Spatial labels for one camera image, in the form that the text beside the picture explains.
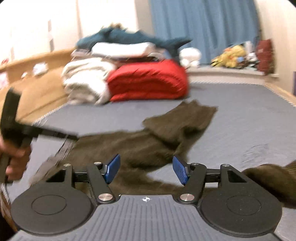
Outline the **person's left hand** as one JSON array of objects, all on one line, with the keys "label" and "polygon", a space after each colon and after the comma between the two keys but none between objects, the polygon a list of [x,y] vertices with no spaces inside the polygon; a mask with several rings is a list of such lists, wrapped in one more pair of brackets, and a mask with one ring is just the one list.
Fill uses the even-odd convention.
[{"label": "person's left hand", "polygon": [[10,164],[6,168],[8,181],[17,181],[22,178],[27,169],[31,152],[31,146],[18,148],[13,142],[1,137],[1,155],[6,154],[11,158]]}]

